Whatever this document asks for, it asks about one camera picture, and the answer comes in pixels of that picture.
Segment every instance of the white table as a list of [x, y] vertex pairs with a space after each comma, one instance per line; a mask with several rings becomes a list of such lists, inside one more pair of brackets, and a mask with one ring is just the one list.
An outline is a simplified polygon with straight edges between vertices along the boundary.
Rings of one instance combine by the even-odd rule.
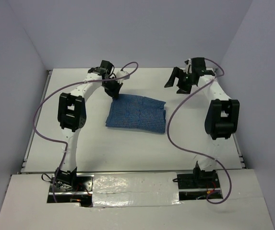
[[[0, 230], [274, 230], [253, 170], [229, 171], [233, 190], [221, 205], [188, 200], [165, 207], [86, 208], [47, 204], [49, 183], [40, 174], [12, 176], [0, 212]], [[223, 196], [228, 181], [218, 172]]]
[[[83, 81], [88, 69], [54, 69], [46, 95], [56, 89]], [[167, 120], [177, 105], [187, 96], [176, 94], [177, 88], [164, 88], [172, 68], [140, 68], [126, 80], [121, 93], [137, 94], [159, 99], [166, 103]], [[73, 87], [64, 90], [70, 92]], [[61, 139], [57, 121], [60, 93], [48, 100], [42, 108], [38, 130], [55, 139]], [[194, 154], [172, 146], [166, 134], [153, 134], [137, 130], [120, 130], [105, 127], [112, 99], [99, 88], [86, 103], [87, 121], [80, 132], [77, 149], [79, 172], [191, 170], [196, 160]], [[171, 137], [180, 146], [205, 152], [211, 139], [204, 130], [204, 120], [209, 101], [200, 92], [187, 101], [177, 112], [171, 124]], [[46, 141], [35, 135], [27, 152], [23, 172], [54, 172], [58, 167], [61, 144]], [[217, 157], [227, 169], [241, 169], [233, 137], [221, 146]]]

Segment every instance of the folded cloth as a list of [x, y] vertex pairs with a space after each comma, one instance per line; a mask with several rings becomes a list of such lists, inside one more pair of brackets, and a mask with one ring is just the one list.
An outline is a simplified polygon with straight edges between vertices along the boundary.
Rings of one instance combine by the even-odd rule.
[[106, 127], [137, 128], [155, 133], [165, 133], [166, 102], [130, 94], [119, 94], [113, 99]]

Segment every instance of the checkered fabric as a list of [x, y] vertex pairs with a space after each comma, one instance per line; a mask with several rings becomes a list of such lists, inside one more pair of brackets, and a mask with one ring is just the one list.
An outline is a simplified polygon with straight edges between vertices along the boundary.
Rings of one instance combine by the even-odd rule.
[[165, 103], [149, 97], [120, 94], [119, 99], [113, 99], [106, 126], [165, 133]]

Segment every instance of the blue cloth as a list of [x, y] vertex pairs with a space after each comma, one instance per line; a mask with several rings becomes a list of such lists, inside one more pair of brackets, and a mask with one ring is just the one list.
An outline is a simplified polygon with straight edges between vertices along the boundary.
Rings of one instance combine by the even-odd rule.
[[165, 133], [166, 102], [130, 94], [119, 94], [110, 106], [107, 127], [137, 128]]

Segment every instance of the gray wall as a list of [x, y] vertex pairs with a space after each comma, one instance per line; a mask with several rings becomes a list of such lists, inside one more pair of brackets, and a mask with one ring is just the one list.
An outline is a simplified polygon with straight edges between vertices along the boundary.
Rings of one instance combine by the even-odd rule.
[[252, 0], [9, 0], [51, 68], [221, 61]]
[[0, 0], [0, 208], [22, 165], [47, 73], [9, 4]]
[[240, 147], [275, 226], [275, 1], [252, 2], [222, 66], [224, 89], [241, 103]]

